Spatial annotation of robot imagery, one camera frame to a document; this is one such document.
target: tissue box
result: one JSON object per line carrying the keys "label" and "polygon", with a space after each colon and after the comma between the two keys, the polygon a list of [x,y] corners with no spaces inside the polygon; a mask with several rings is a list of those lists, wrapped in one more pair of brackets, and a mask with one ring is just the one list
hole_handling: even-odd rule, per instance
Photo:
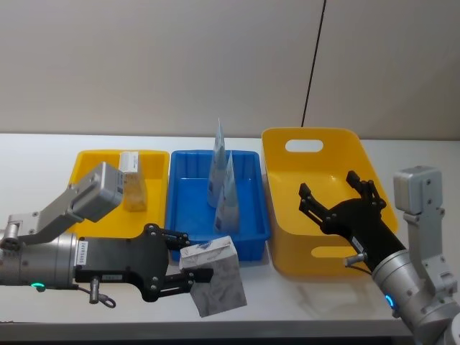
{"label": "tissue box", "polygon": [[201,317],[247,304],[239,275],[238,254],[230,236],[180,250],[179,268],[212,268],[209,283],[195,283],[190,291]]}

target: basket handle hole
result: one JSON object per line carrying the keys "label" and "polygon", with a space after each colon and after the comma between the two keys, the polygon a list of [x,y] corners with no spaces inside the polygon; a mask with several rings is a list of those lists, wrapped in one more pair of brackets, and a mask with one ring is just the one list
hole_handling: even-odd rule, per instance
{"label": "basket handle hole", "polygon": [[286,142],[286,150],[289,152],[320,152],[323,142],[315,139],[291,139]]}

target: white wall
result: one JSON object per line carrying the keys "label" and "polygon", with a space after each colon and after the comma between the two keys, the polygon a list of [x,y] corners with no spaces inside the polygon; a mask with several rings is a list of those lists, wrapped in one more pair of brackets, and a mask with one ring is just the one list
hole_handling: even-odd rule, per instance
{"label": "white wall", "polygon": [[328,0],[305,125],[460,139],[460,1]]}
{"label": "white wall", "polygon": [[[323,0],[2,0],[0,132],[299,126]],[[328,0],[306,126],[460,139],[460,1]]]}
{"label": "white wall", "polygon": [[0,132],[299,126],[322,0],[2,0]]}

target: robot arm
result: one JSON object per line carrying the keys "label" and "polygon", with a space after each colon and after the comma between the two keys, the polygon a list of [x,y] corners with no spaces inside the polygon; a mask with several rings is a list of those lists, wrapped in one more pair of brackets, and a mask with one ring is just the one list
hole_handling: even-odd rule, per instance
{"label": "robot arm", "polygon": [[75,223],[99,221],[121,203],[122,196],[122,173],[102,162],[42,211],[11,215],[0,248],[18,251],[23,244],[51,242]]}
{"label": "robot arm", "polygon": [[[146,302],[188,293],[194,282],[209,282],[213,270],[189,270],[166,275],[169,251],[190,245],[185,233],[146,224],[133,239],[76,238],[65,232],[85,219],[97,222],[122,200],[122,173],[102,162],[43,211],[9,217],[0,231],[0,284],[83,290],[90,303],[115,302],[99,294],[100,282],[125,282],[136,286]],[[73,283],[89,282],[88,291]]]}
{"label": "robot arm", "polygon": [[452,298],[456,280],[442,255],[441,173],[415,167],[396,174],[396,206],[409,225],[410,251],[388,229],[380,211],[386,203],[374,183],[349,172],[346,181],[361,198],[343,201],[330,210],[300,186],[299,209],[313,219],[324,234],[347,239],[358,253],[346,265],[364,262],[414,337],[423,344],[460,344],[460,307]]}

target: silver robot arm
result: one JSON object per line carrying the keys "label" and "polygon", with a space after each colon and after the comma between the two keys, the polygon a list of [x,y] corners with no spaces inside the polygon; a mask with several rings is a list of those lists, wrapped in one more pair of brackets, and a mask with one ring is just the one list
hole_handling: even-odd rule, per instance
{"label": "silver robot arm", "polygon": [[441,172],[414,167],[394,176],[395,205],[408,223],[409,250],[383,260],[372,278],[394,317],[423,344],[460,344],[457,281],[442,252]]}
{"label": "silver robot arm", "polygon": [[0,230],[0,284],[72,288],[78,239],[65,230],[103,218],[122,193],[122,173],[102,162],[43,211],[11,215]]}
{"label": "silver robot arm", "polygon": [[0,248],[18,251],[24,244],[51,242],[75,223],[99,221],[121,203],[122,196],[122,173],[102,162],[42,211],[12,214]]}

